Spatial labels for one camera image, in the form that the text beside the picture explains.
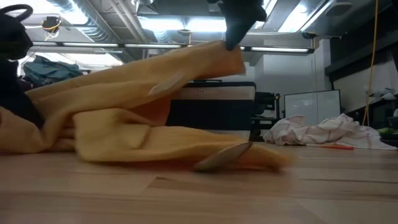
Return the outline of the blue fabric basket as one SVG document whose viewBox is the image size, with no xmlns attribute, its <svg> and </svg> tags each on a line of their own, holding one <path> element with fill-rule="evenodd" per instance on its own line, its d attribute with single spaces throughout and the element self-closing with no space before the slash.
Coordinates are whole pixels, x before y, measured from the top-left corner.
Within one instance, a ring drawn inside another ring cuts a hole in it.
<svg viewBox="0 0 398 224">
<path fill-rule="evenodd" d="M 190 82 L 174 94 L 166 125 L 249 139 L 255 95 L 253 82 Z"/>
</svg>

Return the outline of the white checked towel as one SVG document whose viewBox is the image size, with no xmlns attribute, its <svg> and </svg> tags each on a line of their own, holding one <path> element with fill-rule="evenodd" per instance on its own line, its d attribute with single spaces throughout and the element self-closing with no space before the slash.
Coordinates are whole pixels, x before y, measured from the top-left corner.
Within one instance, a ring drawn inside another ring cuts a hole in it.
<svg viewBox="0 0 398 224">
<path fill-rule="evenodd" d="M 307 126 L 304 121 L 304 116 L 284 118 L 268 130 L 264 141 L 280 146 L 335 144 L 355 149 L 397 150 L 383 143 L 378 131 L 360 125 L 345 114 L 327 118 L 314 126 Z"/>
</svg>

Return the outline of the mustard yellow towel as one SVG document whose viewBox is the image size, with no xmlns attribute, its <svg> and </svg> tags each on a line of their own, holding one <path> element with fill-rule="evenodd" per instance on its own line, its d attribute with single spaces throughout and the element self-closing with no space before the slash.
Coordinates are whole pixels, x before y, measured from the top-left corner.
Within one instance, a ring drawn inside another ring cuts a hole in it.
<svg viewBox="0 0 398 224">
<path fill-rule="evenodd" d="M 75 151 L 89 162 L 200 161 L 243 143 L 237 136 L 167 126 L 175 92 L 191 80 L 244 71 L 222 40 L 20 91 L 0 63 L 0 152 Z"/>
</svg>

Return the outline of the LED light bar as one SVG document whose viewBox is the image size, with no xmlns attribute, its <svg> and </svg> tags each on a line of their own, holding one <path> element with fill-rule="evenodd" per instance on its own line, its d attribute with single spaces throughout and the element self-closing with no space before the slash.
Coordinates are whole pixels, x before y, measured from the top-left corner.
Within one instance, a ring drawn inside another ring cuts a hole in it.
<svg viewBox="0 0 398 224">
<path fill-rule="evenodd" d="M 101 43 L 80 43 L 80 42 L 33 42 L 38 47 L 97 47 L 97 48 L 118 48 L 118 44 Z"/>
<path fill-rule="evenodd" d="M 124 44 L 124 47 L 132 49 L 179 49 L 182 46 L 174 44 Z"/>
<path fill-rule="evenodd" d="M 296 48 L 273 48 L 273 47 L 251 47 L 255 52 L 288 52 L 288 53 L 307 53 L 309 49 Z"/>
</svg>

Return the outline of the black equipment cart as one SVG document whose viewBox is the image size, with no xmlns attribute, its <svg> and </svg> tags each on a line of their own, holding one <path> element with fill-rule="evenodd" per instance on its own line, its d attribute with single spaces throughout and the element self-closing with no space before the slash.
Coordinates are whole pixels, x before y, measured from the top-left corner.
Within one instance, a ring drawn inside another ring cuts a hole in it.
<svg viewBox="0 0 398 224">
<path fill-rule="evenodd" d="M 270 130 L 280 120 L 280 94 L 256 92 L 249 140 L 263 142 L 262 131 Z"/>
</svg>

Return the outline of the white board panel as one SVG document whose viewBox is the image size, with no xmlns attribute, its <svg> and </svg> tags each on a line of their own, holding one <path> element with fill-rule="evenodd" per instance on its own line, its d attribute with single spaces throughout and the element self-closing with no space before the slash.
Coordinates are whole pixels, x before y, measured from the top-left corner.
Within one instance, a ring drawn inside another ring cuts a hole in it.
<svg viewBox="0 0 398 224">
<path fill-rule="evenodd" d="M 304 124 L 313 126 L 341 114 L 339 90 L 284 95 L 285 117 L 303 116 Z"/>
</svg>

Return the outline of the green cloth heap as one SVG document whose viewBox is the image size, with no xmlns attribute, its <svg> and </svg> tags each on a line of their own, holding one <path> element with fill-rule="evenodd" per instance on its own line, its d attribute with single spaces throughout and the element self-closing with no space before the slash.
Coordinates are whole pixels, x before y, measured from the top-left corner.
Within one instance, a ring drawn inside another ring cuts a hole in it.
<svg viewBox="0 0 398 224">
<path fill-rule="evenodd" d="M 83 75 L 77 64 L 53 62 L 45 57 L 36 56 L 32 62 L 26 62 L 22 69 L 24 80 L 34 86 L 44 86 Z"/>
</svg>

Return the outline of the orange handled utensil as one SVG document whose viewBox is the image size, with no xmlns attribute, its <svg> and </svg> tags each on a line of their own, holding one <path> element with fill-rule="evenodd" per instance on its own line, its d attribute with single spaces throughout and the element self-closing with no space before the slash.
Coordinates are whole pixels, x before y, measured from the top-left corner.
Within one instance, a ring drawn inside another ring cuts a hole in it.
<svg viewBox="0 0 398 224">
<path fill-rule="evenodd" d="M 352 146 L 342 146 L 342 145 L 336 145 L 336 144 L 306 144 L 307 147 L 321 147 L 321 148 L 327 148 L 327 149 L 341 149 L 341 150 L 349 150 L 352 151 L 354 150 L 354 147 Z"/>
</svg>

